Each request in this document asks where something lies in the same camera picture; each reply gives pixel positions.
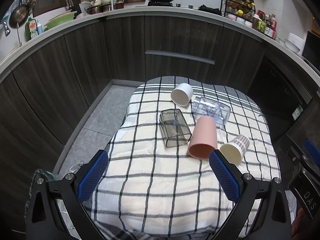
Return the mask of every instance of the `screw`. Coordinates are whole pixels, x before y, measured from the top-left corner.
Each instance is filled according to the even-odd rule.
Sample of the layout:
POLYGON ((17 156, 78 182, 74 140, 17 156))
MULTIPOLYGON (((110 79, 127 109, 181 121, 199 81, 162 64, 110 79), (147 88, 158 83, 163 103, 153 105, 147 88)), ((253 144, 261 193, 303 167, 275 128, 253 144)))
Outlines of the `screw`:
POLYGON ((37 183, 38 183, 38 184, 42 184, 43 181, 44 181, 44 179, 42 179, 42 178, 37 179, 37 183))
POLYGON ((250 173, 245 173, 245 174, 243 174, 243 177, 244 177, 245 179, 247 179, 247 180, 252 179, 252 175, 251 175, 250 173))
POLYGON ((73 179, 73 173, 68 173, 68 174, 65 176, 65 178, 66 178, 67 180, 73 179))
POLYGON ((276 182, 277 184, 281 183, 281 179, 278 178, 278 177, 275 177, 274 180, 275 180, 275 182, 276 182))

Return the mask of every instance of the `kitchen countertop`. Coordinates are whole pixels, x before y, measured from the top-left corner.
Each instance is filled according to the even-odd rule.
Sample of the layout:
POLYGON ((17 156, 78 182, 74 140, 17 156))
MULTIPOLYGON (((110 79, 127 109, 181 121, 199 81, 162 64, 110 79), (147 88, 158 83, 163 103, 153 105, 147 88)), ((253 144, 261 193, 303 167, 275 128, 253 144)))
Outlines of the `kitchen countertop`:
POLYGON ((88 24, 90 21, 95 21, 98 18, 101 17, 125 17, 127 15, 138 15, 141 13, 141 15, 150 13, 150 15, 171 15, 175 16, 175 14, 178 17, 188 17, 191 16, 194 19, 199 18, 199 20, 202 20, 204 18, 207 18, 208 20, 211 20, 213 22, 216 22, 217 24, 221 24, 227 28, 232 28, 235 30, 238 30, 239 32, 242 32, 244 34, 247 34, 248 36, 251 37, 256 37, 257 39, 265 40, 266 42, 272 44, 282 52, 284 52, 287 56, 289 56, 292 60, 294 60, 304 71, 307 72, 307 74, 315 81, 315 83, 320 87, 320 76, 316 73, 316 71, 311 68, 307 63, 303 61, 302 58, 300 58, 298 55, 293 53, 292 51, 288 50, 286 47, 282 46, 278 42, 274 41, 273 39, 265 36, 264 34, 249 28, 243 24, 240 24, 238 22, 232 21, 228 18, 203 12, 203 11, 198 11, 195 9, 189 9, 189 8, 177 8, 177 7, 147 7, 147 6, 142 6, 142 7, 133 7, 133 8, 125 8, 125 9, 119 9, 119 10, 114 10, 110 12, 104 12, 104 13, 99 13, 95 15, 89 15, 80 19, 75 19, 73 21, 64 23, 62 25, 59 25, 55 28, 52 28, 50 30, 47 30, 43 34, 37 36, 36 38, 26 42, 23 44, 20 48, 16 49, 14 52, 9 54, 1 63, 0 63, 0 82, 4 78, 2 74, 7 72, 8 67, 20 56, 23 56, 26 52, 31 50, 35 45, 41 42, 46 42, 48 38, 53 36, 54 34, 59 35, 59 33, 62 35, 62 31, 72 28, 73 26, 76 27, 76 25, 85 25, 88 24))

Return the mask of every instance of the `gray transparent container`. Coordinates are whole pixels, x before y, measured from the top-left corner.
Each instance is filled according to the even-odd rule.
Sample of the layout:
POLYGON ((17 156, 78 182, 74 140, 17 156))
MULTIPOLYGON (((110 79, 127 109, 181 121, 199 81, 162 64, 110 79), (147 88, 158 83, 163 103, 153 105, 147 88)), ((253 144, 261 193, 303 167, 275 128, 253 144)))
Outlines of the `gray transparent container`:
POLYGON ((166 147, 176 147, 190 141, 191 132, 180 109, 161 111, 160 126, 166 147))
POLYGON ((216 121, 216 126, 223 129, 229 120, 231 108, 209 98, 196 97, 192 103, 191 111, 193 114, 213 117, 216 121))

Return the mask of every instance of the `pink cup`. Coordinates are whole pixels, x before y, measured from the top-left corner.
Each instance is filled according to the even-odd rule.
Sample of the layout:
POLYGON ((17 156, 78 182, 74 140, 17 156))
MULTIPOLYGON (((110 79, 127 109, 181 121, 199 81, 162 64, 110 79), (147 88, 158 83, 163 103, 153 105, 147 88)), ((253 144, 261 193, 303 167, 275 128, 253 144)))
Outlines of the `pink cup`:
POLYGON ((189 154, 199 160, 209 160, 209 154, 216 150, 217 146, 217 128, 213 117, 202 116, 193 130, 189 143, 189 154))

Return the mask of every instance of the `gray floor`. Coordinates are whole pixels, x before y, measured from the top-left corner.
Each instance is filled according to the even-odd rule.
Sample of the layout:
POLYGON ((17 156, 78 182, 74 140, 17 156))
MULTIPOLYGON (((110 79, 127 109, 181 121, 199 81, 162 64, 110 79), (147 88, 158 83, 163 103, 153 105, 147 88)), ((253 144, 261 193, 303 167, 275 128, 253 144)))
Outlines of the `gray floor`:
POLYGON ((120 128, 135 87, 113 85, 92 112, 70 148, 59 175, 84 161, 87 163, 99 149, 104 149, 120 128))

